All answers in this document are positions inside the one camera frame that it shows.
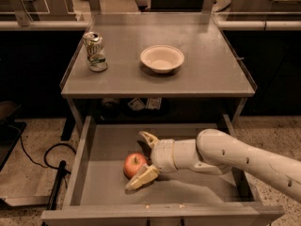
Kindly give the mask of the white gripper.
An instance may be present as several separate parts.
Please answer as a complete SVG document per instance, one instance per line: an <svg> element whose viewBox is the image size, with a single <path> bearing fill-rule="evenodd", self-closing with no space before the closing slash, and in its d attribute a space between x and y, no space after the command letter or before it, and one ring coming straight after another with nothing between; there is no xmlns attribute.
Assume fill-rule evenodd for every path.
<svg viewBox="0 0 301 226"><path fill-rule="evenodd" d="M173 139L159 140L155 135L146 131L140 131L149 147L151 148L150 159L153 165L144 164L126 185L127 190L137 190L145 184L155 180L159 173L170 173L177 170L174 162Z"/></svg>

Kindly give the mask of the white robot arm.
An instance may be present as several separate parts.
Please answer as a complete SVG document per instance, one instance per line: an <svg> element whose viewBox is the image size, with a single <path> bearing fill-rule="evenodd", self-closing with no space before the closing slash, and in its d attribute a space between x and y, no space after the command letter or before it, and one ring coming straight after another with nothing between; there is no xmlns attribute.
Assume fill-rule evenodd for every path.
<svg viewBox="0 0 301 226"><path fill-rule="evenodd" d="M222 175L243 170L286 196L301 202L301 162L271 153L216 129L205 129L195 139L159 139L142 131L150 147L151 164L143 165L126 185L137 190L161 173L191 170Z"/></svg>

